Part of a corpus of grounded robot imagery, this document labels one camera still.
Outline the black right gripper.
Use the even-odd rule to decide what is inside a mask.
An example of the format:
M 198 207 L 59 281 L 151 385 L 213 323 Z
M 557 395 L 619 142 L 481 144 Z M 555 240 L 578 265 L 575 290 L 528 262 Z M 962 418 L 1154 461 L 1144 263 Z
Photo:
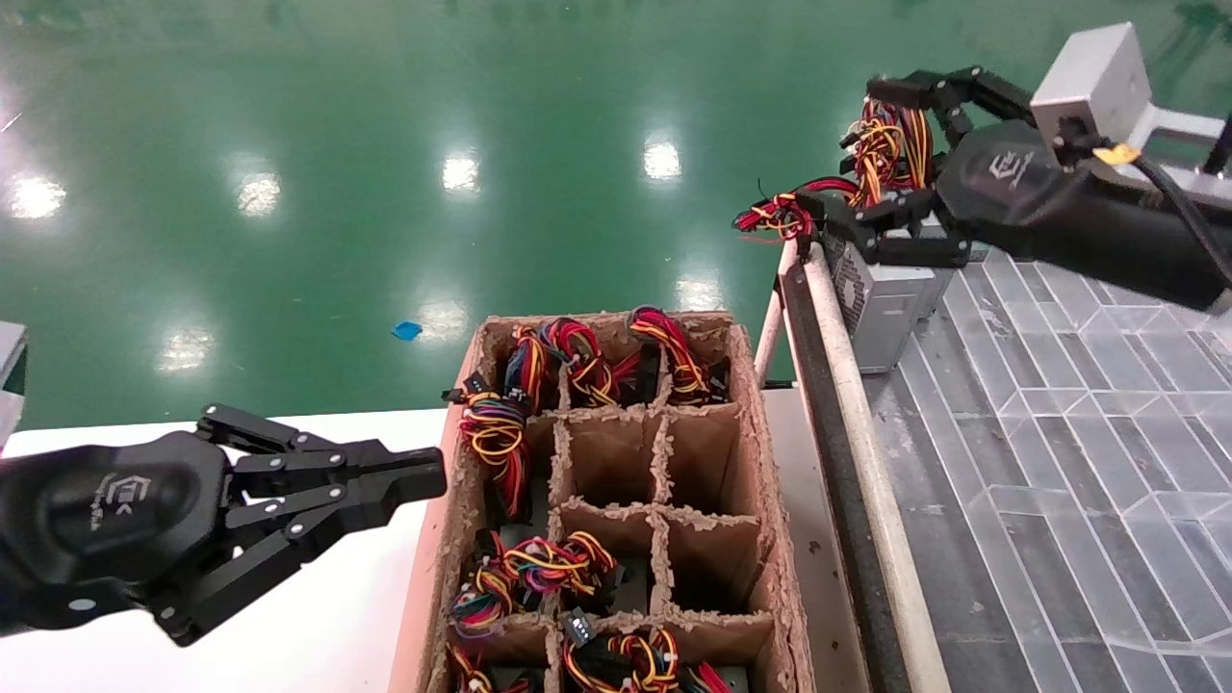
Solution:
M 931 113 L 952 146 L 931 189 L 871 207 L 834 196 L 818 202 L 819 232 L 844 240 L 870 265 L 960 269 L 971 240 L 1013 256 L 1100 256 L 1101 196 L 1087 164 L 1053 162 L 1030 110 L 1030 92 L 984 67 L 876 76 L 866 95 Z M 999 121 L 975 131 L 963 105 Z

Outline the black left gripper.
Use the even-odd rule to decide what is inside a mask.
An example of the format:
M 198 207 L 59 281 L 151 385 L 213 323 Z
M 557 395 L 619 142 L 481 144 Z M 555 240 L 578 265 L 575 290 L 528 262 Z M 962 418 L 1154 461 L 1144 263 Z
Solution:
M 448 490 L 437 448 L 335 443 L 229 404 L 206 404 L 197 437 L 2 461 L 4 635 L 142 610 L 190 646 L 344 536 Z M 229 471 L 322 486 L 223 511 Z

